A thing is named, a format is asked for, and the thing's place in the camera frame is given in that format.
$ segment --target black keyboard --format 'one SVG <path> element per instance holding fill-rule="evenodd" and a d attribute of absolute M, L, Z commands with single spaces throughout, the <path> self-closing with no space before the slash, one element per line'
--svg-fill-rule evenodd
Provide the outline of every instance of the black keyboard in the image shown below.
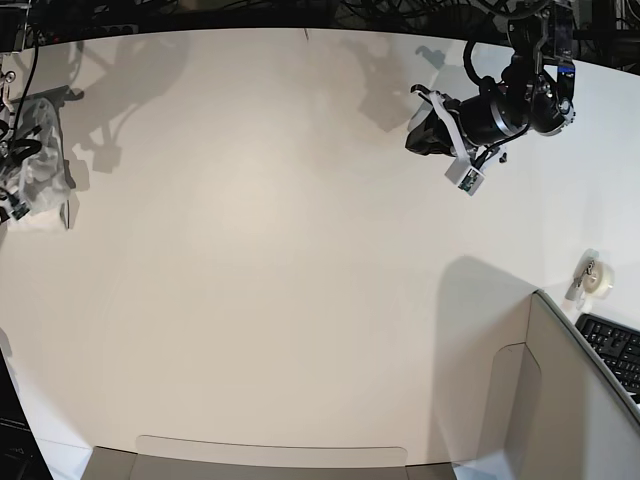
<path fill-rule="evenodd" d="M 582 315 L 576 327 L 627 392 L 640 402 L 640 332 L 594 315 Z"/>

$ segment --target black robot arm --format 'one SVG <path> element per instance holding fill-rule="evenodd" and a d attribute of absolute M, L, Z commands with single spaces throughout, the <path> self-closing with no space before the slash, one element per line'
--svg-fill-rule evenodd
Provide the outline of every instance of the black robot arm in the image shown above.
<path fill-rule="evenodd" d="M 494 8 L 500 9 L 504 3 L 501 0 Z M 484 180 L 490 161 L 506 161 L 504 145 L 530 129 L 555 135 L 574 118 L 573 12 L 569 1 L 538 2 L 533 7 L 520 3 L 510 18 L 509 42 L 514 54 L 499 83 L 476 74 L 471 64 L 474 42 L 469 42 L 465 70 L 478 85 L 478 95 L 460 101 L 423 85 L 411 88 L 434 108 L 409 133 L 406 148 L 420 155 L 455 157 L 446 176 L 470 195 Z M 548 66 L 557 67 L 555 79 L 545 69 Z"/>

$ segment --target tape roll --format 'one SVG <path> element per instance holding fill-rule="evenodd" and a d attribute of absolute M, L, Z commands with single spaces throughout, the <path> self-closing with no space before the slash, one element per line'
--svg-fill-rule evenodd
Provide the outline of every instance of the tape roll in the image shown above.
<path fill-rule="evenodd" d="M 605 297 L 613 288 L 613 270 L 609 265 L 602 262 L 595 262 L 593 272 L 584 279 L 584 291 L 594 297 Z"/>

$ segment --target white tabletop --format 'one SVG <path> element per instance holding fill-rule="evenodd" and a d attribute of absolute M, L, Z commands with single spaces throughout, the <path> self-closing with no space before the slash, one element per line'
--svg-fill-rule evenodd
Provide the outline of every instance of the white tabletop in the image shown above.
<path fill-rule="evenodd" d="M 43 48 L 32 91 L 85 95 L 61 110 L 73 229 L 0 248 L 0 327 L 38 438 L 473 458 L 529 293 L 568 282 L 586 248 L 617 272 L 640 261 L 640 78 L 578 64 L 576 122 L 514 142 L 469 198 L 450 159 L 404 149 L 412 84 L 476 93 L 463 45 L 263 29 Z M 510 54 L 478 46 L 477 69 Z"/>

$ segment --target black cable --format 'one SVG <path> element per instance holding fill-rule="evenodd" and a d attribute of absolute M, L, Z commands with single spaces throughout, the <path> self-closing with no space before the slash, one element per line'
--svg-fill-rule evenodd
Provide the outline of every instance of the black cable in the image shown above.
<path fill-rule="evenodd" d="M 633 29 L 633 30 L 637 30 L 638 26 L 634 25 L 633 23 L 631 23 L 629 20 L 627 20 L 626 18 L 616 18 L 616 23 L 618 22 L 622 22 L 625 25 L 627 25 L 629 28 Z"/>
<path fill-rule="evenodd" d="M 387 13 L 392 13 L 392 16 L 390 16 L 389 19 L 390 20 L 393 19 L 398 24 L 404 25 L 407 31 L 415 32 L 415 28 L 413 27 L 413 25 L 411 25 L 408 22 L 407 17 L 404 15 L 403 12 L 400 11 L 400 6 L 402 5 L 402 1 L 403 0 L 399 0 L 398 4 L 396 5 L 395 3 L 393 3 L 393 0 L 387 0 L 387 6 L 388 6 Z"/>
<path fill-rule="evenodd" d="M 271 0 L 260 0 L 258 2 L 255 2 L 255 3 L 252 3 L 251 5 L 249 5 L 249 1 L 250 0 L 239 0 L 237 2 L 228 3 L 228 4 L 224 5 L 224 6 L 216 9 L 216 12 L 218 12 L 220 10 L 228 10 L 229 8 L 231 8 L 231 10 L 240 10 L 243 7 L 251 8 L 251 7 L 254 7 L 255 5 L 264 5 L 265 3 L 270 3 L 270 4 L 273 5 L 273 3 L 274 3 Z"/>
<path fill-rule="evenodd" d="M 500 10 L 507 4 L 507 1 L 508 0 L 498 0 L 494 8 Z M 493 21 L 494 17 L 495 17 L 495 14 L 493 12 L 487 13 L 487 16 L 484 17 L 484 21 L 480 25 L 478 25 L 476 30 L 473 32 L 473 36 L 477 37 L 478 34 L 482 33 L 482 31 L 487 26 L 489 26 L 489 24 Z M 471 61 L 471 53 L 473 52 L 473 47 L 475 46 L 476 46 L 476 40 L 474 38 L 471 38 L 469 41 L 467 41 L 466 45 L 464 46 L 464 52 L 462 54 L 462 63 L 464 65 L 464 71 L 467 72 L 467 76 L 469 77 L 469 80 L 471 80 L 476 85 L 480 86 L 482 79 L 480 78 L 480 75 L 478 75 L 478 73 L 476 72 L 476 69 L 473 68 L 473 63 Z"/>
<path fill-rule="evenodd" d="M 404 0 L 398 1 L 397 5 L 393 3 L 393 1 L 387 0 L 361 0 L 359 4 L 347 2 L 346 0 L 342 1 L 342 5 L 347 7 L 349 10 L 363 10 L 363 14 L 360 14 L 360 16 L 368 15 L 368 17 L 365 18 L 371 23 L 375 23 L 378 21 L 389 21 L 392 17 L 403 20 L 416 19 L 424 17 L 428 13 L 424 7 L 424 5 L 426 5 L 426 2 L 424 1 L 417 2 L 422 4 L 422 7 L 420 8 L 413 8 L 410 6 L 410 8 L 406 10 L 401 10 L 401 6 L 403 3 Z M 388 8 L 386 10 L 383 10 L 381 6 L 387 6 Z"/>
<path fill-rule="evenodd" d="M 367 22 L 367 25 L 368 25 L 369 23 L 371 23 L 371 18 L 369 18 L 369 17 L 365 17 L 364 15 L 362 15 L 362 14 L 360 14 L 360 13 L 356 12 L 356 10 L 355 10 L 355 9 L 356 9 L 356 8 L 359 8 L 359 7 L 351 6 L 351 4 L 348 4 L 347 2 L 343 2 L 342 4 L 345 6 L 345 8 L 346 8 L 347 10 L 349 10 L 349 11 L 351 12 L 351 15 L 353 15 L 354 17 L 358 17 L 358 18 L 360 18 L 361 20 L 364 20 L 365 22 Z"/>
<path fill-rule="evenodd" d="M 180 8 L 180 0 L 174 0 L 172 3 L 173 3 L 173 8 L 170 11 L 164 13 L 164 15 L 173 15 Z"/>
<path fill-rule="evenodd" d="M 527 123 L 525 124 L 524 128 L 520 130 L 518 133 L 516 133 L 513 137 L 508 137 L 492 145 L 489 145 L 486 148 L 486 150 L 482 152 L 478 158 L 475 159 L 475 161 L 473 162 L 473 166 L 478 170 L 480 170 L 482 166 L 485 164 L 485 162 L 487 161 L 487 157 L 489 156 L 490 153 L 493 153 L 497 148 L 500 148 L 505 143 L 509 143 L 515 140 L 516 138 L 520 138 L 521 136 L 523 136 L 525 133 L 529 131 L 530 127 L 531 127 L 531 117 L 527 119 Z"/>
<path fill-rule="evenodd" d="M 16 116 L 13 122 L 13 136 L 11 137 L 11 143 L 9 144 L 9 153 L 0 165 L 0 169 L 5 166 L 7 159 L 11 157 L 13 153 L 13 146 L 16 143 L 16 138 L 18 136 L 18 122 L 20 121 L 20 114 L 22 113 L 22 106 L 24 105 L 24 100 L 27 98 L 29 94 L 29 87 L 31 86 L 31 82 L 33 80 L 33 75 L 36 73 L 36 67 L 38 66 L 38 53 L 40 51 L 40 40 L 38 39 L 38 30 L 35 28 L 31 29 L 33 35 L 35 36 L 34 42 L 34 52 L 33 52 L 33 62 L 31 63 L 31 71 L 29 72 L 29 78 L 27 79 L 27 83 L 24 87 L 24 91 L 22 92 L 22 96 L 20 97 L 20 103 L 18 104 L 18 110 L 16 111 Z"/>
<path fill-rule="evenodd" d="M 498 17 L 502 17 L 502 18 L 506 18 L 509 20 L 524 20 L 525 18 L 529 18 L 531 15 L 535 15 L 536 13 L 544 10 L 545 8 L 547 8 L 552 2 L 553 0 L 540 0 L 537 3 L 534 3 L 531 8 L 528 8 L 527 10 L 516 10 L 515 12 L 503 12 L 500 10 L 500 8 L 498 7 L 498 3 L 496 3 L 495 5 L 491 5 L 489 2 L 487 2 L 486 0 L 476 0 L 480 5 L 482 5 L 484 8 L 486 8 L 489 12 L 493 13 L 494 15 L 498 16 Z"/>
<path fill-rule="evenodd" d="M 591 23 L 588 23 L 585 25 L 587 30 L 591 30 L 593 28 L 593 25 Z M 597 41 L 596 39 L 592 39 L 591 45 L 589 45 L 586 41 L 585 41 L 585 44 L 587 45 L 589 50 L 591 50 L 595 54 L 596 60 L 599 63 L 604 64 L 605 63 L 604 49 L 602 48 L 602 45 L 600 44 L 600 42 Z"/>
<path fill-rule="evenodd" d="M 578 28 L 578 22 L 576 20 L 576 17 L 573 17 L 573 28 L 575 30 L 579 30 Z M 582 60 L 582 40 L 578 40 L 578 60 Z"/>

